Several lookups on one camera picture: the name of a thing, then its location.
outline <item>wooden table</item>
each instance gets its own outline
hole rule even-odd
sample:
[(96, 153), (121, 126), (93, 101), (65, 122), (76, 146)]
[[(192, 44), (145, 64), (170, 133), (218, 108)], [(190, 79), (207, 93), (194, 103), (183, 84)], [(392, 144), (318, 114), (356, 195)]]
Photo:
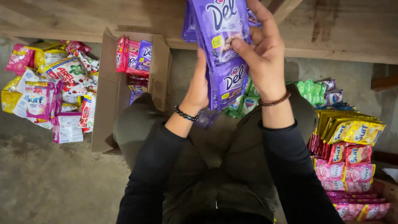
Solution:
[[(101, 42), (104, 29), (144, 30), (196, 49), (180, 38), (184, 9), (185, 0), (0, 0), (0, 33)], [(303, 0), (279, 25), (285, 55), (398, 64), (396, 9), (395, 0)]]

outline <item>concrete floor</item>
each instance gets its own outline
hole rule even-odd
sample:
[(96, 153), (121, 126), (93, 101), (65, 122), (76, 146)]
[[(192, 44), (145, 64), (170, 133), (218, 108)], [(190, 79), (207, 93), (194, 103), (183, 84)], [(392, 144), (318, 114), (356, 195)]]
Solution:
[[(0, 86), (15, 75), (4, 71), (13, 42), (0, 37)], [(100, 44), (90, 44), (100, 55)], [(193, 74), (194, 51), (172, 50), (172, 105), (185, 95)], [(371, 78), (380, 72), (372, 63), (286, 58), (287, 80), (333, 77), (344, 98), (362, 113), (378, 116), (387, 125), (375, 149), (398, 153), (398, 90), (373, 92)], [(81, 143), (53, 144), (52, 133), (26, 119), (0, 112), (0, 223), (115, 223), (129, 169), (119, 156), (91, 153), (91, 136)], [(208, 132), (212, 149), (222, 148), (237, 120), (221, 117)]]

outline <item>finger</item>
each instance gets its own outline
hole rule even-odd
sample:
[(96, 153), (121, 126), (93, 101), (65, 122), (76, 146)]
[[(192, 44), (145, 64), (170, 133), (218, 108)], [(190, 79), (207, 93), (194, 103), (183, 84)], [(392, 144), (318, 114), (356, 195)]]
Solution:
[(257, 26), (251, 26), (250, 27), (250, 38), (252, 39), (252, 42), (255, 44), (261, 43), (263, 41), (264, 36), (260, 28)]
[(249, 67), (254, 67), (262, 61), (262, 58), (242, 39), (233, 39), (231, 45), (232, 48), (246, 61)]
[(265, 38), (280, 38), (278, 25), (272, 13), (259, 1), (259, 0), (247, 0), (248, 8), (257, 17), (257, 20), (263, 27), (262, 32)]
[(197, 50), (197, 61), (196, 61), (196, 68), (195, 68), (195, 73), (193, 74), (194, 80), (198, 79), (203, 79), (205, 78), (206, 75), (206, 67), (207, 67), (207, 62), (206, 62), (206, 55), (205, 51), (202, 48), (198, 48)]

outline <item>black sleeve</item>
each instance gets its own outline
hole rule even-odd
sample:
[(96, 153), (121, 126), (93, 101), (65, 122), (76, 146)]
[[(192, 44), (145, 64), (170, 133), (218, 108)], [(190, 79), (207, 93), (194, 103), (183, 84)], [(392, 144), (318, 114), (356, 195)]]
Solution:
[(163, 192), (185, 142), (164, 125), (149, 137), (129, 176), (117, 224), (162, 223)]
[(297, 121), (287, 128), (264, 128), (268, 167), (288, 223), (344, 223), (312, 166)]

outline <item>open cardboard box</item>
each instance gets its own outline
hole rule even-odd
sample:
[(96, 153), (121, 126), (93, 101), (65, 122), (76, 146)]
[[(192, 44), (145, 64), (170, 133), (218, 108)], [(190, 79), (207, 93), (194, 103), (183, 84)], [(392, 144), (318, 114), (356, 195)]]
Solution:
[(116, 72), (116, 45), (121, 36), (130, 40), (153, 43), (148, 92), (157, 109), (168, 110), (167, 90), (170, 86), (172, 55), (166, 41), (160, 34), (116, 32), (114, 37), (105, 31), (102, 37), (101, 62), (99, 67), (98, 90), (94, 128), (92, 133), (92, 152), (122, 155), (113, 139), (113, 123), (117, 116), (129, 106), (131, 90), (127, 86), (125, 73)]

